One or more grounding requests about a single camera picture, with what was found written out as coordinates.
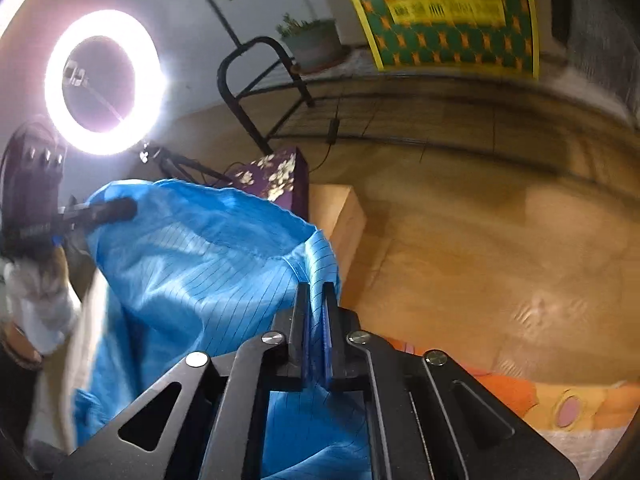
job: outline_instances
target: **metal pole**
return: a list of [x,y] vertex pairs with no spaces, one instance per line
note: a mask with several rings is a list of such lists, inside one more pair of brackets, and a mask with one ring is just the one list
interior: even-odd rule
[[233,41],[236,44],[236,47],[239,48],[242,45],[242,43],[240,42],[240,39],[236,35],[236,32],[231,28],[231,24],[227,21],[225,15],[222,14],[222,10],[220,10],[220,7],[218,6],[218,4],[214,0],[206,0],[206,1],[207,3],[209,3],[211,9],[213,9],[213,12],[216,13],[216,16],[220,20],[220,23],[222,23],[222,26],[225,28],[226,33],[231,38],[231,41]]

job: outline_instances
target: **triangular cutout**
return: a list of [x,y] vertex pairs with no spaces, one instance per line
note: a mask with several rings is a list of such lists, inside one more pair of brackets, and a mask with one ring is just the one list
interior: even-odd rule
[[169,384],[120,428],[118,436],[145,451],[153,451],[160,442],[181,389],[180,383]]
[[497,446],[515,433],[515,430],[465,383],[455,381],[451,389],[478,449]]

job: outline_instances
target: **green and yellow patterned bag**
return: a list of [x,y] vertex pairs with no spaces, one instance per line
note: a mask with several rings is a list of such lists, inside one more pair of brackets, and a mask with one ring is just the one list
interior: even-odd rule
[[380,70],[453,66],[538,77],[534,0],[351,0]]

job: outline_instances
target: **gloved hand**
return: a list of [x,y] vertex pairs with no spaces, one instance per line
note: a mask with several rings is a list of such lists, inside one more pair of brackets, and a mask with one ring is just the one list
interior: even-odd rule
[[56,248],[46,262],[9,263],[4,280],[12,321],[41,355],[51,354],[63,343],[80,311],[64,251]]

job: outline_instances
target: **purple floral box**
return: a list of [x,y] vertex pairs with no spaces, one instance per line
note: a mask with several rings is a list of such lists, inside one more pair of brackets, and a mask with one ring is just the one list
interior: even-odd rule
[[278,150],[233,170],[229,187],[241,189],[291,211],[303,220],[309,216],[309,170],[297,148]]

